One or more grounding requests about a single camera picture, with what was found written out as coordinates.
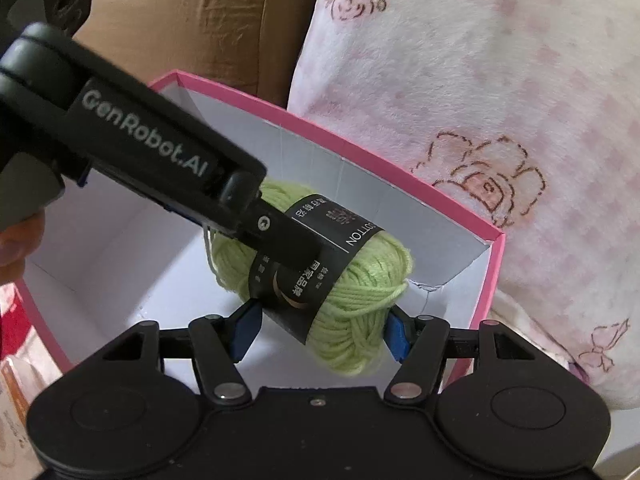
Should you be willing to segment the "person's left hand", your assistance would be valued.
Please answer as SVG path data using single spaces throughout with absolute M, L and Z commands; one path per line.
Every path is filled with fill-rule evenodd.
M 1 233 L 1 286 L 13 283 L 23 276 L 26 259 L 39 247 L 45 225 L 46 216 L 42 210 Z

